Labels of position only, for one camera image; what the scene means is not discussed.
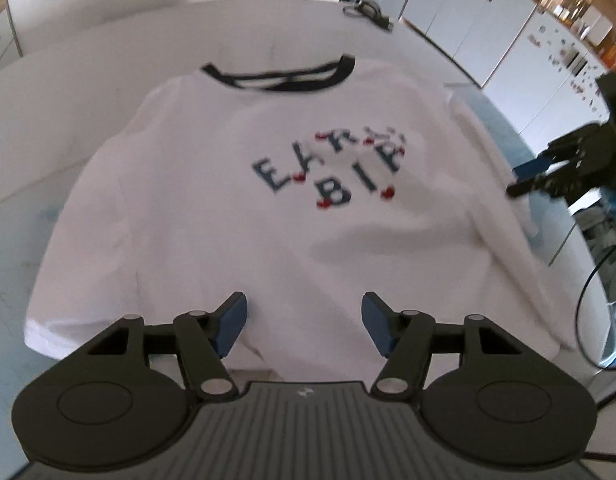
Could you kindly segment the white drawer unit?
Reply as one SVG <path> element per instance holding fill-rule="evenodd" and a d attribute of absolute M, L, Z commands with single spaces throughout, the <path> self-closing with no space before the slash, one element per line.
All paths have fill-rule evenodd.
<path fill-rule="evenodd" d="M 0 0 L 0 70 L 23 57 L 9 0 Z"/>

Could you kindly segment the white printed t-shirt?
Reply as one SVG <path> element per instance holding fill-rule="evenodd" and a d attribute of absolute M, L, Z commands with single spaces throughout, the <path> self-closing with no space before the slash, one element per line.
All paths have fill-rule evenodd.
<path fill-rule="evenodd" d="M 206 65 L 154 89 L 82 170 L 25 344 L 60 360 L 126 314 L 166 324 L 242 292 L 232 370 L 371 382 L 361 300 L 375 292 L 441 323 L 486 315 L 553 359 L 574 343 L 573 306 L 510 181 L 474 113 L 395 66 Z"/>

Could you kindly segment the white cabinet row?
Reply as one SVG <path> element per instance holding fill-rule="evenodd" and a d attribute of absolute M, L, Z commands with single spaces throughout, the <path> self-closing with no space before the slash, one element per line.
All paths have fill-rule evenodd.
<path fill-rule="evenodd" d="M 593 51 L 533 0 L 372 0 L 472 78 L 532 151 L 609 117 Z"/>

